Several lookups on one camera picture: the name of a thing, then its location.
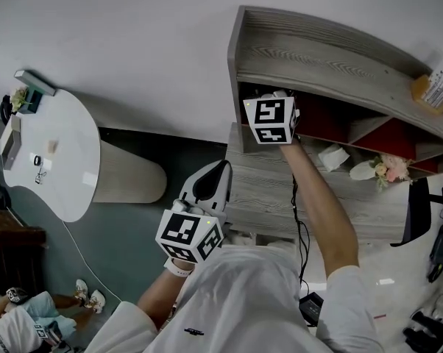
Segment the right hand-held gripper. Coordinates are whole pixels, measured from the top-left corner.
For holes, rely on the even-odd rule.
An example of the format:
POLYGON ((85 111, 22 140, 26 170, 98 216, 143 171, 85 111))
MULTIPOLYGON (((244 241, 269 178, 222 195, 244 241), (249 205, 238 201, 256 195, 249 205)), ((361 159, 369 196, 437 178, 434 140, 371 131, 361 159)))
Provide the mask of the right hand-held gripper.
POLYGON ((286 145, 292 142, 300 117, 295 97, 285 90, 243 100, 247 120, 260 145, 286 145))

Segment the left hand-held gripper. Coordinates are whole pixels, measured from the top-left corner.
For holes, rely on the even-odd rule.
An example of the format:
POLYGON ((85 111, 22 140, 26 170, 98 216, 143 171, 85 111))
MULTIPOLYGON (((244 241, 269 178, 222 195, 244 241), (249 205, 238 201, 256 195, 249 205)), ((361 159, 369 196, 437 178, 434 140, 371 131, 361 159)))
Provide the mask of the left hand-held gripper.
POLYGON ((231 184, 227 160, 210 163, 187 178, 180 199, 163 212, 155 237, 168 257, 198 264, 218 250, 225 236, 231 184))

